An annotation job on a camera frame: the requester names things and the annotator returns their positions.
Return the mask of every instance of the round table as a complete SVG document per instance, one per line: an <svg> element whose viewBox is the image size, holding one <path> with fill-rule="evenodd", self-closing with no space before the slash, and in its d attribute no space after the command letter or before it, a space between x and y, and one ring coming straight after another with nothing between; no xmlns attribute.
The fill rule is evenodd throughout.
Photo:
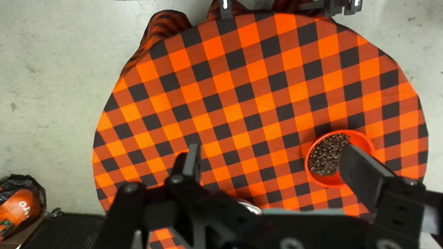
<svg viewBox="0 0 443 249"><path fill-rule="evenodd" d="M163 184L195 143L202 186L260 208L364 215L349 187L322 188L303 169L309 145L339 129L364 133L398 176L423 177L428 132L410 82L389 56L331 20L245 14L142 46L95 132L104 209L123 183ZM174 246L167 230L153 237L158 248Z"/></svg>

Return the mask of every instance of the bowl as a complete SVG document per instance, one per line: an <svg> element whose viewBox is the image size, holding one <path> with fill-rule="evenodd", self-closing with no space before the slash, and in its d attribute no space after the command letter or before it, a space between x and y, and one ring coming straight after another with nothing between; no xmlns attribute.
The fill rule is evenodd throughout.
<svg viewBox="0 0 443 249"><path fill-rule="evenodd" d="M327 133L324 136L321 136L318 140L315 140L315 143L313 145L310 145L306 158L304 158L304 170L307 173L307 177L317 183L318 186L327 187L327 188L339 188L345 184L345 181L340 177L340 173L336 170L333 174L331 176L320 176L315 174L310 170L309 168L309 158L311 155L311 152L314 151L314 148L325 139L333 136L333 134L346 134L349 139L349 143L354 147L358 147L360 150L363 150L364 152L367 152L368 155L374 155L374 144L363 134L354 130L335 130L331 133Z"/></svg>

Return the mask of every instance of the orange object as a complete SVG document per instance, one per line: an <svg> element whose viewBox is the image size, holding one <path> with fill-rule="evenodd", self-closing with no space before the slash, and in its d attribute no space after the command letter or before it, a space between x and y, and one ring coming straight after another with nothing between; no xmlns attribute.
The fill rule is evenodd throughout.
<svg viewBox="0 0 443 249"><path fill-rule="evenodd" d="M322 140L325 140L327 137L331 137L333 134L346 134L351 145L358 147L360 150L363 150L368 155L374 155L374 151L375 151L372 143L364 134L354 132L354 130L335 130L335 132L327 133L322 137L320 137L313 145L310 145L307 155L304 157L304 170L306 170L307 177L310 180L313 180L314 183L317 183L322 187L327 187L327 188L338 188L345 184L339 172L336 172L332 176L314 174L310 172L307 161L309 161L311 151L317 147L317 144L320 144Z"/></svg>

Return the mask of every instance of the peppercorns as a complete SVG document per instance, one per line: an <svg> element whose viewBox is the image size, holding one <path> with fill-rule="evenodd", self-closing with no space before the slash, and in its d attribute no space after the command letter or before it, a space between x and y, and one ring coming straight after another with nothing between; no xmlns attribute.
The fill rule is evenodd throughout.
<svg viewBox="0 0 443 249"><path fill-rule="evenodd" d="M343 133L324 139L309 155L309 169L318 176L335 174L340 163L340 155L349 144L349 137Z"/></svg>

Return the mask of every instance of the gray concrete floor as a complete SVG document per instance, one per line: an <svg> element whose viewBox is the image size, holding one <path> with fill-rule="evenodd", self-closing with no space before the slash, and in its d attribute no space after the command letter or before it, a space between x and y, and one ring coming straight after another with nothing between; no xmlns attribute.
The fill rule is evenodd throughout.
<svg viewBox="0 0 443 249"><path fill-rule="evenodd" d="M271 0L243 0L263 8ZM205 18L210 0L0 0L0 176L26 173L48 208L101 213L91 143L117 75L149 17ZM430 132L426 184L443 191L443 2L372 0L338 17L390 54L421 96Z"/></svg>

